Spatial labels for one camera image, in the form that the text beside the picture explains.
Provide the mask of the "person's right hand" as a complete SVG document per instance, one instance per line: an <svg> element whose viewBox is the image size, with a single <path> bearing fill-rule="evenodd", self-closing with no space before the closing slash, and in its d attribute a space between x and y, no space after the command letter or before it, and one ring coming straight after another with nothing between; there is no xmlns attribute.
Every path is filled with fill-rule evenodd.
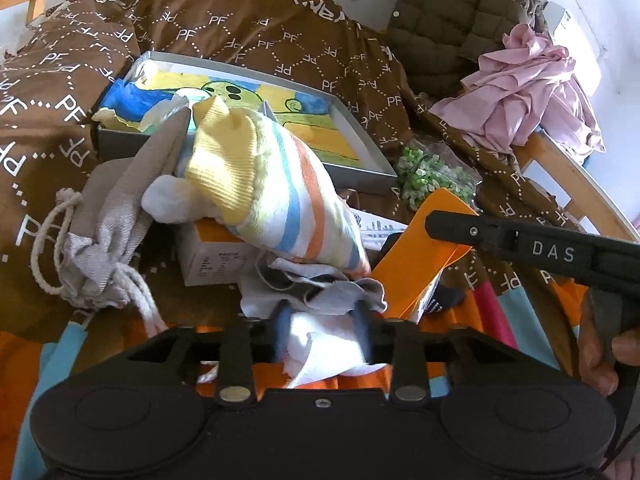
<svg viewBox="0 0 640 480"><path fill-rule="evenodd" d="M639 329L626 330L613 338L612 352L616 361L638 367L640 363ZM594 319L590 295L582 300L579 336L579 374L584 382L597 389L604 396L612 394L618 386L618 376L612 365L604 360L601 335Z"/></svg>

